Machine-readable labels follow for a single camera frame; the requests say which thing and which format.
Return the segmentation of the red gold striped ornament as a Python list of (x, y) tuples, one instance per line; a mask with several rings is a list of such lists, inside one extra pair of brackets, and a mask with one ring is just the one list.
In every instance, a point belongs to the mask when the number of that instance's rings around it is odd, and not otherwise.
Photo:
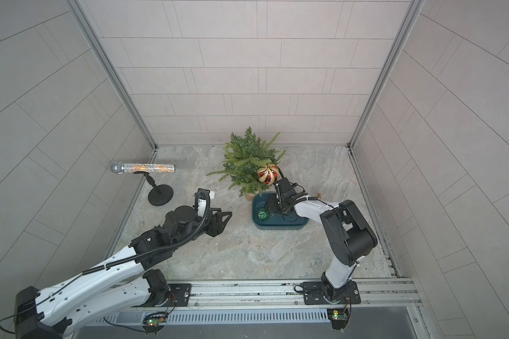
[(264, 167), (257, 170), (258, 180), (265, 185), (272, 185), (277, 179), (277, 166), (268, 163)]

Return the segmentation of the green glitter ball ornament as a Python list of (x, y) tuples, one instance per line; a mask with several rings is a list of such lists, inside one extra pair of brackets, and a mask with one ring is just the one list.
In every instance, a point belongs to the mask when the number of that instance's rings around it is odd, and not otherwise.
[(256, 223), (264, 223), (273, 216), (272, 213), (264, 207), (258, 208), (254, 213), (254, 220)]

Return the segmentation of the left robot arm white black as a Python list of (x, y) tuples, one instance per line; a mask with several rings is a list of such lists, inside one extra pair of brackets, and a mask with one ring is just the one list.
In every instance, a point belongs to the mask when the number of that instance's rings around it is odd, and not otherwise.
[(64, 338), (80, 327), (130, 307), (160, 307), (177, 302), (164, 274), (155, 266), (189, 241), (220, 235), (231, 212), (211, 208), (199, 213), (180, 206), (165, 223), (145, 231), (110, 258), (67, 281), (16, 296), (17, 338)]

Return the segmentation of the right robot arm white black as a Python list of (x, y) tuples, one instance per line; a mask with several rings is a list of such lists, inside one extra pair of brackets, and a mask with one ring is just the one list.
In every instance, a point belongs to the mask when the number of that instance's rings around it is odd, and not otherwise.
[(273, 185), (276, 193), (268, 199), (267, 210), (283, 216), (293, 213), (324, 228), (334, 258), (321, 276), (321, 293), (330, 304), (348, 302), (353, 272), (378, 245), (375, 232), (351, 200), (325, 203), (305, 190), (297, 192), (298, 184), (290, 182), (280, 169)]

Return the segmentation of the small green christmas tree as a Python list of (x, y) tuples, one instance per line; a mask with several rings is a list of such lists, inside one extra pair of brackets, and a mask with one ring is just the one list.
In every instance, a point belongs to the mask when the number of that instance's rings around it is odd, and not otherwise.
[(278, 167), (285, 154), (284, 151), (274, 148), (278, 137), (279, 134), (275, 134), (270, 140), (263, 140), (250, 127), (243, 134), (232, 133), (223, 147), (222, 169), (210, 174), (218, 175), (220, 181), (229, 178), (229, 188), (238, 188), (241, 196), (266, 191), (271, 185), (265, 185), (258, 180), (257, 170), (268, 163)]

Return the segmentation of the teal plastic tray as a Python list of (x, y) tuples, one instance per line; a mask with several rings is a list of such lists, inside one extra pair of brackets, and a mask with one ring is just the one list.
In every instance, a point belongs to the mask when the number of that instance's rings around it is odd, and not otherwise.
[(308, 224), (308, 218), (299, 217), (293, 210), (288, 215), (272, 214), (273, 216), (264, 223), (256, 223), (254, 213), (258, 208), (266, 208), (266, 202), (270, 194), (274, 192), (264, 192), (262, 195), (256, 195), (252, 204), (252, 221), (260, 230), (300, 230)]

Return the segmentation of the glitter microphone on stand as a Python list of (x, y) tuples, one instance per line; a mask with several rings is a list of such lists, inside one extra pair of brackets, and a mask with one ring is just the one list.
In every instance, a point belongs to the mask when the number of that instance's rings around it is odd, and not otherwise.
[(172, 187), (167, 184), (157, 185), (151, 174), (174, 173), (175, 165), (113, 162), (110, 165), (110, 171), (116, 175), (124, 173), (143, 175), (146, 182), (152, 187), (148, 193), (148, 202), (152, 206), (163, 206), (173, 198)]

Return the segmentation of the right circuit board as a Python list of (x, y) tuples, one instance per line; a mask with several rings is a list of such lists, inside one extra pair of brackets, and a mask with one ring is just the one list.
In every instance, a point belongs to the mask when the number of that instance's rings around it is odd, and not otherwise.
[(341, 308), (328, 308), (327, 317), (333, 330), (342, 331), (349, 325), (351, 307), (345, 306)]

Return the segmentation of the right corner aluminium profile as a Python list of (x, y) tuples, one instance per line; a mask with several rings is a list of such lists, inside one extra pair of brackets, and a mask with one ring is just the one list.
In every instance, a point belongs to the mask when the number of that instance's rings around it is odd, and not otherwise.
[(353, 136), (349, 143), (350, 151), (353, 151), (353, 149), (356, 147), (356, 144), (359, 142), (361, 134), (363, 133), (363, 130), (366, 128), (369, 117), (375, 108), (378, 98), (380, 97), (380, 94), (382, 93), (385, 84), (390, 77), (392, 69), (396, 64), (401, 51), (403, 50), (405, 42), (407, 42), (407, 38), (421, 12), (421, 8), (424, 5), (424, 3), (425, 3), (424, 0), (413, 0), (410, 2), (406, 15), (402, 21), (402, 24), (400, 25), (400, 29), (397, 32), (397, 36), (394, 39), (391, 49), (387, 55), (383, 68), (381, 69), (380, 75), (374, 86), (374, 89), (369, 96), (365, 109), (363, 110), (363, 114), (361, 115), (359, 124), (357, 125), (353, 133)]

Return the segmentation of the corner aluminium profile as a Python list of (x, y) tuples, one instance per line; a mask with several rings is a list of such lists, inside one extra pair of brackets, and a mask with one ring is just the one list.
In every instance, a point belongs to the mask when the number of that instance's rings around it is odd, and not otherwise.
[(130, 113), (131, 117), (136, 122), (137, 126), (140, 128), (147, 143), (153, 149), (153, 152), (156, 152), (156, 150), (158, 149), (158, 145), (155, 143), (147, 126), (145, 125), (143, 119), (141, 118), (141, 115), (139, 114), (139, 111), (137, 110), (133, 100), (131, 99), (131, 96), (127, 92), (124, 83), (119, 77), (119, 73), (117, 73), (117, 70), (114, 68), (112, 62), (107, 56), (107, 53), (105, 52), (103, 45), (99, 41), (96, 32), (90, 25), (89, 20), (86, 14), (83, 12), (83, 9), (81, 8), (79, 1), (65, 0), (64, 2), (70, 14), (73, 16), (76, 25), (78, 25), (79, 30), (86, 38), (86, 41), (89, 44), (90, 48), (93, 50), (93, 53), (96, 56), (97, 61), (100, 63), (100, 66), (102, 66), (104, 72), (106, 73), (110, 83), (112, 84), (113, 88), (118, 94), (123, 105), (126, 107), (127, 111)]
[(383, 68), (381, 69), (380, 75), (374, 86), (374, 89), (369, 96), (365, 109), (363, 110), (363, 114), (361, 115), (359, 124), (357, 125), (353, 133), (353, 136), (349, 143), (350, 151), (353, 151), (353, 149), (356, 147), (356, 144), (359, 142), (361, 134), (363, 133), (363, 130), (366, 128), (369, 117), (375, 108), (378, 98), (380, 97), (380, 94), (382, 93), (385, 84), (390, 77), (392, 69), (396, 64), (401, 51), (403, 50), (405, 42), (407, 42), (407, 38), (421, 12), (421, 8), (424, 5), (424, 3), (425, 3), (424, 0), (413, 0), (410, 2), (406, 15), (402, 21), (402, 24), (400, 25), (400, 29), (397, 32), (397, 36), (394, 39), (391, 49), (387, 55)]

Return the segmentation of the left corner aluminium profile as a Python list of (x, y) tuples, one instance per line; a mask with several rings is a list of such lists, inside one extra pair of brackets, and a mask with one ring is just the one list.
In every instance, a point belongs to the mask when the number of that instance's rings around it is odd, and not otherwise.
[(99, 41), (96, 32), (90, 25), (89, 20), (86, 14), (83, 12), (83, 9), (81, 8), (79, 1), (65, 0), (64, 2), (70, 14), (73, 16), (76, 25), (78, 25), (79, 30), (86, 38), (86, 41), (89, 44), (90, 48), (93, 50), (93, 53), (96, 56), (97, 61), (100, 63), (100, 66), (102, 66), (104, 72), (106, 73), (110, 83), (112, 84), (113, 88), (118, 94), (123, 105), (126, 107), (127, 111), (130, 113), (131, 117), (136, 122), (137, 126), (140, 128), (147, 143), (153, 149), (153, 152), (156, 152), (156, 150), (158, 149), (158, 145), (155, 143), (147, 126), (145, 125), (143, 119), (141, 118), (141, 115), (139, 114), (139, 111), (137, 110), (133, 100), (131, 99), (131, 96), (127, 92), (124, 83), (119, 77), (119, 73), (117, 73), (117, 70), (114, 68), (112, 62), (107, 56), (107, 53), (105, 52), (103, 45)]

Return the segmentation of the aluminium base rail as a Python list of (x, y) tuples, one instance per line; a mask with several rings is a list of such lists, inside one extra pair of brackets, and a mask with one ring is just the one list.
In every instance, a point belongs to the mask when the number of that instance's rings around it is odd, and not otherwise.
[(93, 310), (118, 312), (128, 307), (183, 309), (393, 307), (421, 303), (407, 279), (359, 279), (350, 282), (340, 300), (324, 295), (318, 281), (198, 281), (168, 284), (160, 278), (137, 278), (102, 291), (63, 285), (53, 296), (55, 312)]

